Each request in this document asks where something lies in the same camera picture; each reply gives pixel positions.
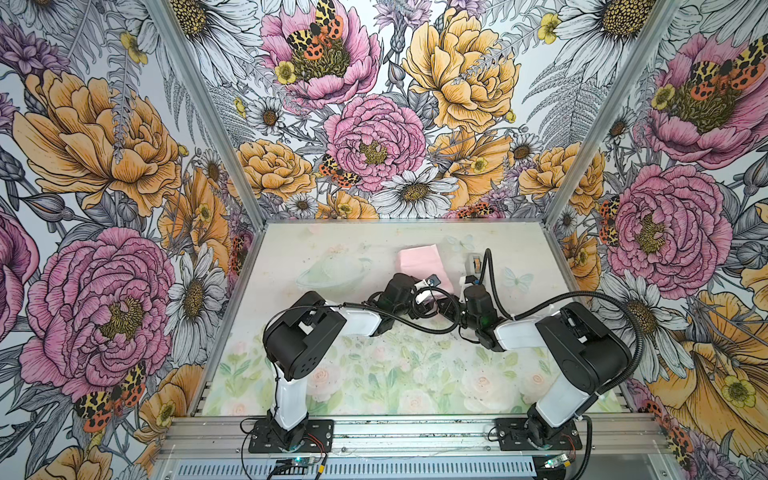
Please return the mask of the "purple wrapping paper sheet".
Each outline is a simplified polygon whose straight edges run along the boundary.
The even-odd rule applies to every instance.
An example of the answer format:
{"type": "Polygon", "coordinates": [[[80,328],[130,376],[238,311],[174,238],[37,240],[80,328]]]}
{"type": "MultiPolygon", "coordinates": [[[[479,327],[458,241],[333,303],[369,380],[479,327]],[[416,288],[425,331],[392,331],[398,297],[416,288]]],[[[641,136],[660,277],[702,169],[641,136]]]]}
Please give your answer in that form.
{"type": "Polygon", "coordinates": [[[454,288],[435,244],[400,250],[397,254],[397,271],[419,280],[436,275],[439,288],[453,293],[454,288]]]}

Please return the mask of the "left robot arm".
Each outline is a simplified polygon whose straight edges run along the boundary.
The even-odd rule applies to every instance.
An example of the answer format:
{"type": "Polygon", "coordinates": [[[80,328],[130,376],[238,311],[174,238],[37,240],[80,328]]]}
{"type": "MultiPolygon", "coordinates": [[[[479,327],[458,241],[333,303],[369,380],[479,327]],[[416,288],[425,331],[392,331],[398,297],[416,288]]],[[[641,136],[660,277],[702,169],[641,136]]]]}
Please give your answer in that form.
{"type": "Polygon", "coordinates": [[[416,318],[437,311],[430,296],[441,286],[436,275],[422,280],[397,273],[386,288],[362,304],[338,303],[317,291],[307,291],[271,319],[263,347],[275,371],[275,394],[266,419],[255,427],[249,451],[259,447],[292,452],[319,435],[307,408],[308,377],[340,337],[377,337],[401,322],[415,330],[428,329],[416,318]]]}

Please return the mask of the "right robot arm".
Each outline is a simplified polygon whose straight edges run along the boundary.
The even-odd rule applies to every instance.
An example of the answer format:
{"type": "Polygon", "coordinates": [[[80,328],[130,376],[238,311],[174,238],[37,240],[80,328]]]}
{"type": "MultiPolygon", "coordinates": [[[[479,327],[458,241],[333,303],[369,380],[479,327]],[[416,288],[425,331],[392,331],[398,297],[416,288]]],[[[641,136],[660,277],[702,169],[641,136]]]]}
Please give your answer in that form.
{"type": "Polygon", "coordinates": [[[470,284],[461,297],[438,299],[435,309],[459,328],[474,329],[487,350],[542,348],[559,376],[527,412],[522,431],[535,449],[554,445],[566,425],[585,413],[603,393],[624,382],[638,367],[644,346],[630,347],[606,322],[573,299],[586,295],[614,306],[638,332],[639,320],[626,302],[598,292],[567,292],[503,319],[485,287],[470,284]]]}

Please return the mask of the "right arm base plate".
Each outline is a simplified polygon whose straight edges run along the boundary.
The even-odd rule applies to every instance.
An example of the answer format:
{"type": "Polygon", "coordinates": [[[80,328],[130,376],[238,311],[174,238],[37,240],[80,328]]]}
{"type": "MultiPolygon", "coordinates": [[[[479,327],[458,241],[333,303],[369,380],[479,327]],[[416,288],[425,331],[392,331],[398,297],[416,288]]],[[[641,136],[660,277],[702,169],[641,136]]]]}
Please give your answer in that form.
{"type": "Polygon", "coordinates": [[[578,451],[583,448],[574,420],[550,427],[534,418],[500,417],[494,420],[502,451],[578,451]]]}

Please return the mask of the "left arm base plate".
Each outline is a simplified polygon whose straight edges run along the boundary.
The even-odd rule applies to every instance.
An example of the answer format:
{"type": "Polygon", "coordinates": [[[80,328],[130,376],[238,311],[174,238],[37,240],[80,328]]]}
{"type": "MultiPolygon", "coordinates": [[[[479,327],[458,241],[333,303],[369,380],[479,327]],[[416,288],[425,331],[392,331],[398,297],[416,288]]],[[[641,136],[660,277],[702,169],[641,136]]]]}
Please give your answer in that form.
{"type": "Polygon", "coordinates": [[[275,419],[257,417],[248,432],[247,447],[251,454],[328,453],[332,449],[335,422],[306,418],[286,430],[275,419]]]}

